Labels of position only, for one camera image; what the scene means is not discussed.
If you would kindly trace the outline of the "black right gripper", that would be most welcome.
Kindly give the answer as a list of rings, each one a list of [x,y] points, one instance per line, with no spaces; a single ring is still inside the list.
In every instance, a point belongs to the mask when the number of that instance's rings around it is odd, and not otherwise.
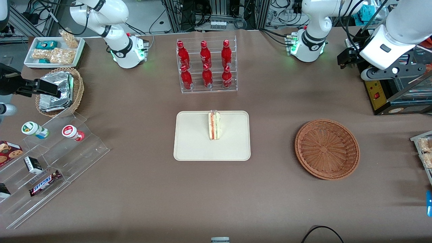
[[[49,95],[56,98],[61,97],[58,86],[45,80],[34,80],[34,89],[32,87],[20,87],[21,73],[16,69],[0,64],[0,95],[7,96],[11,94],[22,95],[31,98],[32,95]]]

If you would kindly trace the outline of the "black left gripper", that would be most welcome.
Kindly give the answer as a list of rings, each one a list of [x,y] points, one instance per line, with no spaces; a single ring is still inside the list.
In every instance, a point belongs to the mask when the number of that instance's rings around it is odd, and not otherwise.
[[[346,48],[343,52],[341,52],[341,57],[337,58],[337,64],[340,69],[344,69],[346,67],[352,67],[358,62],[358,51],[355,47]]]

